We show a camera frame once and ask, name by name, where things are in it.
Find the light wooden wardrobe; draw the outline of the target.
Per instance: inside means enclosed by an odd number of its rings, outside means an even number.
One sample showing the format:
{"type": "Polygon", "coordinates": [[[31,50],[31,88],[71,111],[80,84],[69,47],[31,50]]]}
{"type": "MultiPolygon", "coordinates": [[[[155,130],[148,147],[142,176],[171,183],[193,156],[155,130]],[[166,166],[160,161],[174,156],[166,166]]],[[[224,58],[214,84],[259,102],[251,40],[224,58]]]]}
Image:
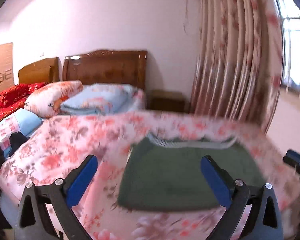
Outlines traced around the light wooden wardrobe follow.
{"type": "Polygon", "coordinates": [[[0,92],[14,85],[12,51],[13,43],[0,45],[0,92]]]}

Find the green and white knit sweater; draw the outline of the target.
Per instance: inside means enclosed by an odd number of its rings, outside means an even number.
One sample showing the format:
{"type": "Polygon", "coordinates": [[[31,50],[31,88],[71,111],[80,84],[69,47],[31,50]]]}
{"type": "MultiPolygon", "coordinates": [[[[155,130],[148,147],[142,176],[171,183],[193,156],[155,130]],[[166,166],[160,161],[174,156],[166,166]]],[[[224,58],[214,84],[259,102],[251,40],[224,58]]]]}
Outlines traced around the green and white knit sweater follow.
{"type": "Polygon", "coordinates": [[[218,205],[200,168],[209,155],[234,179],[262,186],[265,179],[235,137],[224,141],[161,139],[148,133],[131,146],[117,203],[138,211],[197,211],[218,205]]]}

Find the dark wooden nightstand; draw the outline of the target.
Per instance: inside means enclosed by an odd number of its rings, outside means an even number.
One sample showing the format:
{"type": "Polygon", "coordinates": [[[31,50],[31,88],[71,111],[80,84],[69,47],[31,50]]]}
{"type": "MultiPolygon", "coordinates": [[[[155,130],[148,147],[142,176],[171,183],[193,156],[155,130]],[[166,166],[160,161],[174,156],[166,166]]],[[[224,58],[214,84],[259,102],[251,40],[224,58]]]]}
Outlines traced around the dark wooden nightstand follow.
{"type": "Polygon", "coordinates": [[[181,92],[155,89],[149,94],[149,110],[187,113],[188,108],[188,101],[181,92]]]}

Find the red blanket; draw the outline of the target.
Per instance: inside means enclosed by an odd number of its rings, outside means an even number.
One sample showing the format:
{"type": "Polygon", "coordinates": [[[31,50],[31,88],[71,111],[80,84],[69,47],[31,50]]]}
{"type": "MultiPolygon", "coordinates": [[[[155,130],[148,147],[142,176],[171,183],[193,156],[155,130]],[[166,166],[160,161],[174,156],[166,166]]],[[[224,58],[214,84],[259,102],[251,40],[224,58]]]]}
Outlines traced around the red blanket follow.
{"type": "Polygon", "coordinates": [[[18,84],[0,92],[0,122],[25,105],[26,99],[36,90],[47,85],[45,82],[18,84]]]}

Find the floral pink curtain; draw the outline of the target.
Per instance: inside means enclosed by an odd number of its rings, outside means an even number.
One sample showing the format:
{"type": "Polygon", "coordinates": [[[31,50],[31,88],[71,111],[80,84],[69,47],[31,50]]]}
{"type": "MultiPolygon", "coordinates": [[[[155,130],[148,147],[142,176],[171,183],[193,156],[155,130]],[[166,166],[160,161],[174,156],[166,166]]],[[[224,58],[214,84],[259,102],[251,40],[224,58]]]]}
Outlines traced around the floral pink curtain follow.
{"type": "Polygon", "coordinates": [[[275,0],[200,0],[190,112],[258,125],[279,100],[283,34],[275,0]]]}

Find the window with metal bars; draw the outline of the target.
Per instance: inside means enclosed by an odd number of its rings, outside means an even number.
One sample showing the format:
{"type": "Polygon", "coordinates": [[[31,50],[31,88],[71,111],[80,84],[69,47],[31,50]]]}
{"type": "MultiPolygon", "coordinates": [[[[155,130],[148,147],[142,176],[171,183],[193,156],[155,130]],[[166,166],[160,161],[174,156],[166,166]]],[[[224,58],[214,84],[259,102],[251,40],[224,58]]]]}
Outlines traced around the window with metal bars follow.
{"type": "Polygon", "coordinates": [[[300,99],[300,8],[294,0],[276,0],[284,38],[282,85],[300,99]]]}

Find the orange floral pillow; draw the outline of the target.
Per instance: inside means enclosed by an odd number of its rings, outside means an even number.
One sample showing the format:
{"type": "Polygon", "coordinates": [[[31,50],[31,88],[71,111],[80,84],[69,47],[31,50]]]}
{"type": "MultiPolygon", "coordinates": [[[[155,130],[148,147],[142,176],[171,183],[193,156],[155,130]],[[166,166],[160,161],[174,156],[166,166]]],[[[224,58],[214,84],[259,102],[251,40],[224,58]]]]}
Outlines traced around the orange floral pillow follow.
{"type": "Polygon", "coordinates": [[[61,104],[83,90],[81,81],[49,83],[34,91],[25,101],[24,109],[40,118],[50,118],[61,112],[61,104]]]}

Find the light blue folded cloth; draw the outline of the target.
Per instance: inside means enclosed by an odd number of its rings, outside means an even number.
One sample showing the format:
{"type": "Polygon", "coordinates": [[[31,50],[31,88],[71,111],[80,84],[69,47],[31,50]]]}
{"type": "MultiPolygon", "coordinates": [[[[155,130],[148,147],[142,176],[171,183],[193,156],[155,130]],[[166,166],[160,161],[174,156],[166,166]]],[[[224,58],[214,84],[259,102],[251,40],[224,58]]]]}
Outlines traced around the light blue folded cloth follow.
{"type": "Polygon", "coordinates": [[[0,122],[0,147],[4,158],[7,159],[11,151],[9,138],[13,132],[21,132],[26,137],[30,135],[42,124],[42,119],[34,113],[23,108],[18,109],[0,122]]]}

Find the floral pink bed quilt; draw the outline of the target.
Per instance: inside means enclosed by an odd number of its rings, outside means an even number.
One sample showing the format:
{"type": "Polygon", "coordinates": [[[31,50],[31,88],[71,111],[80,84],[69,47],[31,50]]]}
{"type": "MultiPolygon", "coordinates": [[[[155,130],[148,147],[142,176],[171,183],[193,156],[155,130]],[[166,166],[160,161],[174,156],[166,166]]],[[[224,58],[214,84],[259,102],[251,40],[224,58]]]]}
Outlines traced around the floral pink bed quilt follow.
{"type": "Polygon", "coordinates": [[[25,185],[65,178],[89,154],[99,166],[74,213],[93,239],[205,239],[225,209],[162,213],[130,211],[117,197],[130,147],[148,133],[162,139],[222,142],[235,138],[270,182],[282,212],[284,236],[293,235],[300,210],[300,181],[255,125],[207,117],[129,112],[118,115],[60,115],[45,120],[1,167],[0,188],[18,205],[25,185]]]}

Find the dark wooden headboard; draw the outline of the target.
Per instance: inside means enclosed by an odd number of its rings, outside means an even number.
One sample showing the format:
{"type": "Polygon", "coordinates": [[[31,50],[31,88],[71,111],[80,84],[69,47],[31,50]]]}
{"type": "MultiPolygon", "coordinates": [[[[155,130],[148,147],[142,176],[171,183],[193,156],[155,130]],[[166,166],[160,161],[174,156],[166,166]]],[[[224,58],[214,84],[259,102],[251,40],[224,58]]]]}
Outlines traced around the dark wooden headboard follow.
{"type": "Polygon", "coordinates": [[[95,83],[129,84],[145,89],[146,50],[96,50],[87,54],[67,56],[62,80],[95,83]]]}

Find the folded light blue quilt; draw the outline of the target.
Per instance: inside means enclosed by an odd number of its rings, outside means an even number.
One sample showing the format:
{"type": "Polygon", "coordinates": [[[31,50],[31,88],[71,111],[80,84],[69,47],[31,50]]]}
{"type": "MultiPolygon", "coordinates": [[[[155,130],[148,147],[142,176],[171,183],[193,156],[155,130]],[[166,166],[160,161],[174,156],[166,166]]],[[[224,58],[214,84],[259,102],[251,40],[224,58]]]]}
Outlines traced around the folded light blue quilt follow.
{"type": "Polygon", "coordinates": [[[145,93],[128,84],[96,83],[61,104],[61,111],[68,115],[110,115],[144,110],[145,93]]]}

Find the dark garment on bed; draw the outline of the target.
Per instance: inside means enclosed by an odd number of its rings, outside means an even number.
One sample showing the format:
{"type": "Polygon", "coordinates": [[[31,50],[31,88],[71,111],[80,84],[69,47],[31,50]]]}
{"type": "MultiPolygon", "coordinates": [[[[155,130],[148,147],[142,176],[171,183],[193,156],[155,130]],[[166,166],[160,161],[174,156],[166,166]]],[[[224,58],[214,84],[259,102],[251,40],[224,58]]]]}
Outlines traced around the dark garment on bed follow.
{"type": "Polygon", "coordinates": [[[11,151],[9,153],[9,156],[11,157],[15,153],[15,151],[18,150],[20,146],[28,140],[29,137],[26,137],[21,132],[13,132],[9,138],[9,142],[11,145],[11,151]]]}

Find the light wooden headboard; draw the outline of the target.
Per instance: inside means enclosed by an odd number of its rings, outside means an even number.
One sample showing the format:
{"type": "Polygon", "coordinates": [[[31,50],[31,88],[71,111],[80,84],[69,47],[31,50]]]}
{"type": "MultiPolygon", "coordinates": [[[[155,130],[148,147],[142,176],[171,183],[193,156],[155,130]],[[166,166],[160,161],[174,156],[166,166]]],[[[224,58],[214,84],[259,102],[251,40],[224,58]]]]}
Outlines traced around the light wooden headboard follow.
{"type": "Polygon", "coordinates": [[[54,83],[59,79],[59,58],[45,58],[28,64],[18,71],[19,83],[54,83]]]}

